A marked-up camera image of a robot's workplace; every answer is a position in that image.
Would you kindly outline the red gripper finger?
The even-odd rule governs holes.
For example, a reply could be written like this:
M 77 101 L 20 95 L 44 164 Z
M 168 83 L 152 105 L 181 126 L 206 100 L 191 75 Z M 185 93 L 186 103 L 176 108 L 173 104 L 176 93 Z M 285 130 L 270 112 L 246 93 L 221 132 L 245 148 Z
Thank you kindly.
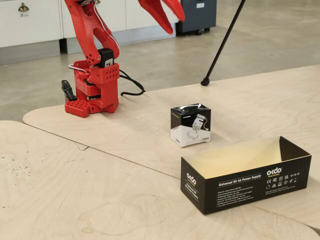
M 166 0 L 166 5 L 180 21 L 185 21 L 185 13 L 179 0 Z
M 168 34 L 171 35 L 173 33 L 173 28 L 160 0 L 138 0 L 138 2 Z

